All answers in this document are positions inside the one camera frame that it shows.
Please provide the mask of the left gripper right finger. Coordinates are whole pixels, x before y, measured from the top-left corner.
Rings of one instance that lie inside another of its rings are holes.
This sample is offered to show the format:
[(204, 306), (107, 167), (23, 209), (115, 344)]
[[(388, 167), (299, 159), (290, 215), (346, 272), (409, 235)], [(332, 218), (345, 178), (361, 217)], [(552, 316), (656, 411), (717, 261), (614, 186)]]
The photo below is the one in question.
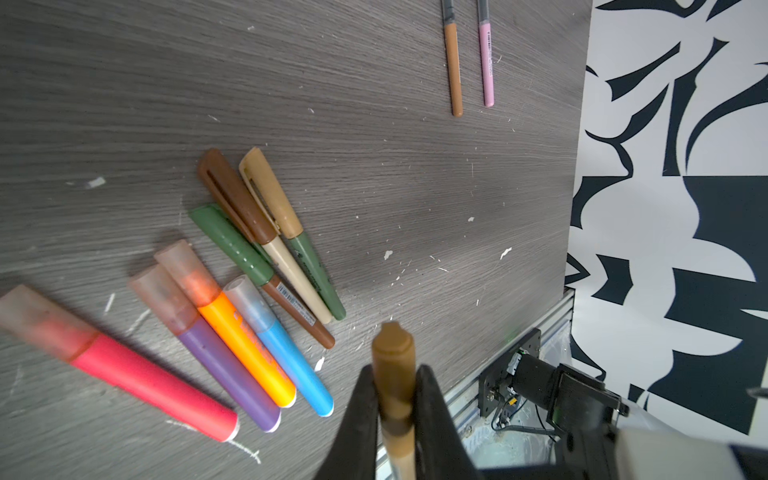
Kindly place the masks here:
[(417, 479), (482, 479), (469, 458), (433, 370), (416, 371), (413, 424)]

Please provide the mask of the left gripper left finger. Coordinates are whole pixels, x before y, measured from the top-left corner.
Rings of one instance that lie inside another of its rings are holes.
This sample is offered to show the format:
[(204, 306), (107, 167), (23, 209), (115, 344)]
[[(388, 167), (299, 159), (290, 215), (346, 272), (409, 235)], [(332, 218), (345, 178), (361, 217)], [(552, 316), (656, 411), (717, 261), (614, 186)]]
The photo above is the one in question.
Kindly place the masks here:
[(360, 371), (330, 451), (315, 479), (376, 477), (379, 401), (373, 367)]

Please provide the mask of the tan pen ochre cap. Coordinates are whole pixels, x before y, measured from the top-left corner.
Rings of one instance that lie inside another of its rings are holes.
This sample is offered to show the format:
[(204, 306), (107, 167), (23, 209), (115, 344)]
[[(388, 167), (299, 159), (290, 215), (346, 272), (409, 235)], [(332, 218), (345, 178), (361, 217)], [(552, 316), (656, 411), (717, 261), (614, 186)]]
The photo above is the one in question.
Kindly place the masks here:
[(383, 444), (395, 479), (415, 479), (415, 342), (398, 322), (385, 322), (372, 342), (374, 385)]

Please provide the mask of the pink pen purple cap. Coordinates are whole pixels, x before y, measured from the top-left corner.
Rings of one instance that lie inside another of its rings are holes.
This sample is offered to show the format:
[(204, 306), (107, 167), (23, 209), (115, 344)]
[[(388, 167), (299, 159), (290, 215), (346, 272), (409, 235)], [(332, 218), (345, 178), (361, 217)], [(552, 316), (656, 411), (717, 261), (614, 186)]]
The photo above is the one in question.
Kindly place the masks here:
[(478, 0), (477, 12), (483, 99), (484, 105), (490, 108), (495, 104), (495, 88), (493, 76), (492, 36), (489, 1)]

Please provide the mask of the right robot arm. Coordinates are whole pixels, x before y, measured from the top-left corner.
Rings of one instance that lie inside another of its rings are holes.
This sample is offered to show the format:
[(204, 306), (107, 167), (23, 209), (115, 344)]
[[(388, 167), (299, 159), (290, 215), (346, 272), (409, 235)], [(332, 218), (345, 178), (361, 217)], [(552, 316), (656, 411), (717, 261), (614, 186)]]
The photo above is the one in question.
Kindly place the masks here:
[(680, 433), (620, 428), (629, 406), (568, 365), (524, 354), (513, 390), (547, 412), (555, 462), (516, 469), (515, 479), (765, 479), (767, 451)]

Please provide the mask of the brown pen green cap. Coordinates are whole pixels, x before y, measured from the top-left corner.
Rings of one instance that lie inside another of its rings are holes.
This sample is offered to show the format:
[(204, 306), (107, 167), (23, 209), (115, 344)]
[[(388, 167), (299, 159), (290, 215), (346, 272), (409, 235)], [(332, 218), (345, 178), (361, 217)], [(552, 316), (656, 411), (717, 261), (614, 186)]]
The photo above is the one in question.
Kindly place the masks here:
[(335, 346), (333, 335), (217, 205), (199, 206), (190, 210), (188, 216), (254, 285), (279, 304), (320, 345), (326, 349)]

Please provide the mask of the cream pen brown cap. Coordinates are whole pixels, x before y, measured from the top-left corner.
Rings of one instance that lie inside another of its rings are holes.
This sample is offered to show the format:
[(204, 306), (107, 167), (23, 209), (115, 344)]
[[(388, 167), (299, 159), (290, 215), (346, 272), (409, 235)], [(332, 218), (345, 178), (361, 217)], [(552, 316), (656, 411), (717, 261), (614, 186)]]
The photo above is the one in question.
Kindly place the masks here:
[(215, 148), (207, 150), (197, 171), (203, 184), (246, 239), (261, 246), (267, 259), (291, 284), (315, 318), (324, 325), (329, 324), (334, 319), (329, 308), (223, 154)]

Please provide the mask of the green pen tan cap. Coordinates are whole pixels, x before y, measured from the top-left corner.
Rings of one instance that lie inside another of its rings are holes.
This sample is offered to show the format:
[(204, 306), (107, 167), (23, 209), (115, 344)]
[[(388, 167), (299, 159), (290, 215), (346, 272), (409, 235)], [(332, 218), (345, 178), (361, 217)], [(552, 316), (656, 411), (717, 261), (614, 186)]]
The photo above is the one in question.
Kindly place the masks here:
[(276, 231), (275, 238), (263, 245), (272, 262), (321, 323), (345, 319), (346, 309), (263, 152), (252, 148), (238, 170)]

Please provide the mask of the blue marker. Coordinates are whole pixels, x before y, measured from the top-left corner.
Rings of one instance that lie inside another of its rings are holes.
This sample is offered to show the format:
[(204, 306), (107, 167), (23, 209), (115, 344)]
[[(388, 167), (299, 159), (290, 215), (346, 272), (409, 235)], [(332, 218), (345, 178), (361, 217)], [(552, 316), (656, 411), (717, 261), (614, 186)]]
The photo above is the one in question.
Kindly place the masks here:
[(330, 417), (335, 409), (333, 397), (251, 280), (241, 275), (223, 292), (315, 413)]

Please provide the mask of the orange marker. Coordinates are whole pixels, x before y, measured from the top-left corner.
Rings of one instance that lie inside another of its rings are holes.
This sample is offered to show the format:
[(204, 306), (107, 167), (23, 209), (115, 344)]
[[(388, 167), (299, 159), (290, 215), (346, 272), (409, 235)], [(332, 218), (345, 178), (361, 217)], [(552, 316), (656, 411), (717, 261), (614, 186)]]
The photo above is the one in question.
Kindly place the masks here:
[(297, 399), (296, 386), (224, 294), (189, 242), (179, 240), (156, 252), (154, 258), (271, 400), (280, 408), (293, 406)]

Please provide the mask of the purple marker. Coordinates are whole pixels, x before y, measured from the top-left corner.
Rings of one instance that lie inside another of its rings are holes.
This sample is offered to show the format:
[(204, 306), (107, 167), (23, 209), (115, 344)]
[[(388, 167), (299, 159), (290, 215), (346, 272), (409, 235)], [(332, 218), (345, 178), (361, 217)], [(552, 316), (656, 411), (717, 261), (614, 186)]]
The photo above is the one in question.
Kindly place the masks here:
[(133, 276), (129, 286), (262, 431), (277, 430), (280, 408), (162, 266)]

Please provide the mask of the red marker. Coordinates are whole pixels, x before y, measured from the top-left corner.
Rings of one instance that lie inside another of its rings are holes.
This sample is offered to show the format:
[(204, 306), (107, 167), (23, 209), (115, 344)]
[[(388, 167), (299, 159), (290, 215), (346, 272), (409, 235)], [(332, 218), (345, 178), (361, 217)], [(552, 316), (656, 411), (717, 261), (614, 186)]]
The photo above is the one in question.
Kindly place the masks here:
[(219, 442), (237, 413), (26, 285), (1, 297), (1, 329)]

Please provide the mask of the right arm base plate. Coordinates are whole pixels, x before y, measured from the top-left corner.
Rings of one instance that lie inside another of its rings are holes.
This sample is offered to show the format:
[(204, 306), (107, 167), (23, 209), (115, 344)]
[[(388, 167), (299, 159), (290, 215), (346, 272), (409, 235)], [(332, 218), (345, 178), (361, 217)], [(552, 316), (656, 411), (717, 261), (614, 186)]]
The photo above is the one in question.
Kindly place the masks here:
[(478, 376), (478, 409), (487, 418), (499, 406), (503, 406), (513, 392), (512, 378), (524, 354), (539, 356), (541, 330), (533, 328), (519, 340), (513, 342), (497, 356)]

